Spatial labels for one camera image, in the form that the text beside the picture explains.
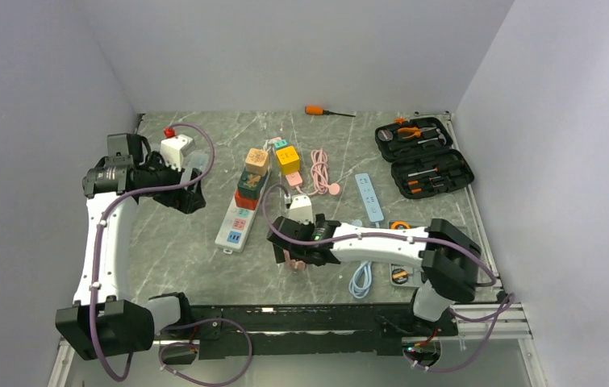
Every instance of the gray marble surface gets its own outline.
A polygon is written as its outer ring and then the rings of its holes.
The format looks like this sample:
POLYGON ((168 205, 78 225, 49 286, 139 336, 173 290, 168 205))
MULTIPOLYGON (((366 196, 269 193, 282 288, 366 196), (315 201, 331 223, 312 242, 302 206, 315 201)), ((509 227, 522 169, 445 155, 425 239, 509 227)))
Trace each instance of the gray marble surface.
MULTIPOLYGON (((293 304, 344 302, 408 302, 412 291, 392 286, 389 265, 373 265, 373 285, 368 297, 357 300, 348 283, 358 264, 309 266, 294 273, 276 265, 273 249, 265 236, 265 220, 258 216, 243 252, 227 255, 214 245, 228 204, 236 189, 250 148, 260 148, 267 139, 280 136, 298 150, 302 176, 311 190, 310 152, 323 148, 328 154, 330 181, 339 182, 342 194, 313 196, 315 213, 329 219, 351 222, 365 215, 354 175, 368 173, 381 203, 385 219, 406 219, 429 224, 445 218, 466 227, 482 244, 475 230, 465 190, 434 198, 408 200, 401 196, 390 176, 390 163, 380 156, 373 131, 409 112, 357 112, 352 119, 341 116, 309 116, 303 111, 286 112, 170 112, 146 114, 141 135, 158 143, 170 123, 187 122, 202 126, 216 145, 214 168, 202 182, 206 207, 184 215, 165 208, 150 198, 141 198, 131 233, 129 281, 133 300, 144 302, 151 296, 183 291, 191 304, 293 304)), ((192 129, 179 129, 194 137, 196 149, 207 150, 202 137, 192 129)), ((269 183, 284 182, 276 161, 269 183)), ((284 210, 277 195, 269 204, 269 216, 284 210)), ((493 301, 493 292, 481 289, 478 300, 493 301)))

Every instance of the open black tool case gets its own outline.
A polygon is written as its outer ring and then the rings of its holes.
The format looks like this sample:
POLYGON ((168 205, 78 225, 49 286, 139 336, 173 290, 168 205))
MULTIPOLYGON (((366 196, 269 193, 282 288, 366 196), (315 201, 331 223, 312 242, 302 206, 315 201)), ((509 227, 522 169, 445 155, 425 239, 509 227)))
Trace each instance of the open black tool case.
POLYGON ((394 183, 405 198, 429 198, 465 188, 475 175, 439 119, 395 122, 375 130, 382 157, 392 162, 394 183), (410 128, 419 136, 411 137, 410 128))

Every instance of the yellow block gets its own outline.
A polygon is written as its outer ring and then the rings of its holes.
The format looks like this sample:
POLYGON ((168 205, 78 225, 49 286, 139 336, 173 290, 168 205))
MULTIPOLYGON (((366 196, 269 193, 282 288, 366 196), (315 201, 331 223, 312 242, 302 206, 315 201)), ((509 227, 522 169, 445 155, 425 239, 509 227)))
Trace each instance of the yellow block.
POLYGON ((276 151, 278 159, 278 167, 280 167, 283 175, 289 175, 299 171, 299 155, 294 150, 293 146, 278 149, 276 151))
POLYGON ((266 173, 269 171, 269 153, 261 149, 250 149, 247 154, 247 160, 244 161, 244 167, 247 169, 247 172, 266 176, 266 173))

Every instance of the blue cord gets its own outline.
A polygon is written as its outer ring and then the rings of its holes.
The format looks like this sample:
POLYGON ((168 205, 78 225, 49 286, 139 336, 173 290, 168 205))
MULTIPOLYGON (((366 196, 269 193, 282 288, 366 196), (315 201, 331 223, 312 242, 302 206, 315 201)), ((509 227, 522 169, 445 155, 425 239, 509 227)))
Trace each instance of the blue cord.
MULTIPOLYGON (((352 225, 360 227, 361 221, 360 220, 354 221, 354 222, 352 222, 352 225)), ((376 222, 375 227, 380 228, 380 223, 376 222)), ((373 262, 371 262, 369 260, 365 260, 365 261, 361 262, 361 265, 359 265, 359 268, 356 270, 356 272, 354 272, 352 279, 349 281, 349 287, 348 287, 349 292, 357 300, 361 300, 362 298, 365 298, 370 291, 370 284, 373 282, 373 273, 371 272, 371 269, 370 269, 371 264, 373 264, 373 262), (359 286, 359 285, 357 285, 357 283, 361 279, 361 276, 364 276, 364 284, 359 286)))

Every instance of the red block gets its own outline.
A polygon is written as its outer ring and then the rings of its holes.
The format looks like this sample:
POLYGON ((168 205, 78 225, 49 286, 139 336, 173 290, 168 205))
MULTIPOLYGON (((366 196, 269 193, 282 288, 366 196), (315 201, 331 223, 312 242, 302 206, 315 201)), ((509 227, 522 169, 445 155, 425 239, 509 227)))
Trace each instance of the red block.
POLYGON ((257 209, 257 203, 259 202, 259 199, 253 200, 253 199, 243 198, 240 196, 237 189, 236 189, 235 198, 236 198, 236 206, 238 206, 239 208, 246 208, 246 209, 252 210, 252 211, 257 209))

